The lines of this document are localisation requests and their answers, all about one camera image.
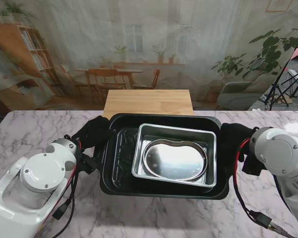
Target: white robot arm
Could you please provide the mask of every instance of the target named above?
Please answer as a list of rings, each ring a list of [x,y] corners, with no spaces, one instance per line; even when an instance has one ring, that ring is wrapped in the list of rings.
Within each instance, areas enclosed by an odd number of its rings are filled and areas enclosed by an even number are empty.
[[[34,237],[70,185],[77,147],[61,138],[20,158],[0,180],[0,237]]]
[[[277,177],[283,199],[298,221],[298,137],[265,127],[252,135],[249,146],[250,153]]]

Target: oval metal dish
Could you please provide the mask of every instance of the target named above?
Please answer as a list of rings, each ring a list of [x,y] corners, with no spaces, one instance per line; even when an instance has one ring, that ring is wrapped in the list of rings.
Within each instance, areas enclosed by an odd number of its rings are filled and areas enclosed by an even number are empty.
[[[189,181],[204,174],[208,158],[195,142],[158,139],[146,146],[143,162],[154,176]]]

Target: cable connector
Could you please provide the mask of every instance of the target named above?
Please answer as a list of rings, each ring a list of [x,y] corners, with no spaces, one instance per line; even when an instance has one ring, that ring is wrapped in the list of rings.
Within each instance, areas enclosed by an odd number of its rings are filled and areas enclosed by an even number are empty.
[[[68,206],[69,205],[65,203],[59,206],[58,209],[56,209],[56,211],[53,213],[52,217],[54,217],[56,220],[59,220],[66,212]]]
[[[295,238],[294,236],[288,234],[283,228],[280,226],[276,225],[275,223],[271,222],[268,226],[268,229],[271,231],[274,231],[282,236],[288,237],[288,238]]]
[[[265,214],[261,212],[254,212],[250,211],[249,214],[254,218],[254,220],[260,224],[262,227],[269,229],[273,232],[276,232],[282,236],[288,237],[288,238],[295,238],[294,236],[288,234],[283,228],[280,226],[276,225],[275,223],[272,222],[272,219]]]
[[[257,221],[262,227],[268,228],[272,219],[261,212],[254,212],[251,210],[249,214]]]

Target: wooden table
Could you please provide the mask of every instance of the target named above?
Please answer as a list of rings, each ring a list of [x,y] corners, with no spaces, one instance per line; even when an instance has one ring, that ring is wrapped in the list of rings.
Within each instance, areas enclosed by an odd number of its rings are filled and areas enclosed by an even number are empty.
[[[117,113],[194,115],[189,90],[110,90],[103,116]]]
[[[144,70],[139,70],[139,69],[124,69],[124,68],[115,68],[120,76],[127,76],[129,79],[129,83],[130,83],[130,87],[134,88],[134,79],[133,79],[133,73],[143,73],[145,72]],[[88,69],[79,69],[79,68],[75,68],[75,71],[83,71],[85,72],[85,76],[87,79],[87,82],[89,82],[88,80]]]

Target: picture frame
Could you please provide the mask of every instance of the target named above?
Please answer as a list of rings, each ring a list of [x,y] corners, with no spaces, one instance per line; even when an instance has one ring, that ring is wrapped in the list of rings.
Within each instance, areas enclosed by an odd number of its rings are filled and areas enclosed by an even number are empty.
[[[294,0],[270,0],[266,12],[287,12]]]

